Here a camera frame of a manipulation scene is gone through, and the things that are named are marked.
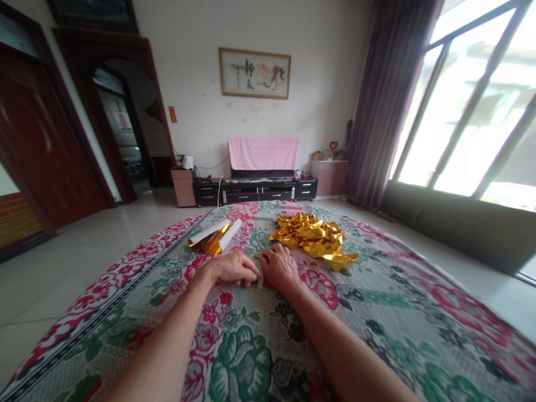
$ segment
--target floral bedspread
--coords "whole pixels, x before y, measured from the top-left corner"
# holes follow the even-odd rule
[[[350,217],[290,202],[234,204],[152,236],[113,265],[60,318],[13,375],[0,401],[100,400],[158,326],[196,269],[212,258],[186,239],[226,217],[241,219],[231,246],[249,257],[270,247],[274,219],[298,211],[336,221],[345,274],[302,250],[300,277],[421,398],[534,400],[536,348],[480,301],[396,238]],[[314,347],[279,293],[219,284],[191,346],[182,400],[336,400]]]

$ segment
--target cabinet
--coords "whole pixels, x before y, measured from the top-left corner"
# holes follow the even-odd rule
[[[317,196],[346,194],[348,161],[312,161],[311,175],[318,179]]]
[[[249,201],[273,200],[313,200],[316,197],[317,180],[307,178],[303,180],[275,179],[271,182],[238,183],[222,182],[218,191],[219,180],[211,183],[193,183],[195,205],[235,204]]]
[[[194,207],[195,197],[192,189],[194,180],[192,171],[175,167],[171,170],[171,178],[173,179],[173,187],[175,188],[175,196],[179,208]]]

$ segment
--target purple curtain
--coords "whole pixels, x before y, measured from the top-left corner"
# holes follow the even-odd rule
[[[380,209],[424,48],[443,0],[378,0],[350,146],[348,195]]]

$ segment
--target tv stand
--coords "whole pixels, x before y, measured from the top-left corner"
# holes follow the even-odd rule
[[[195,203],[202,205],[216,205],[218,201],[219,180],[211,183],[194,182]],[[229,180],[223,181],[219,191],[219,204],[235,204],[249,201],[283,200],[314,200],[317,194],[318,180],[306,178],[258,180]]]

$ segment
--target red sign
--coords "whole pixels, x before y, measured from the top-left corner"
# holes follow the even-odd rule
[[[168,106],[169,107],[169,117],[171,118],[172,123],[177,123],[177,115],[175,114],[175,107],[174,106]]]

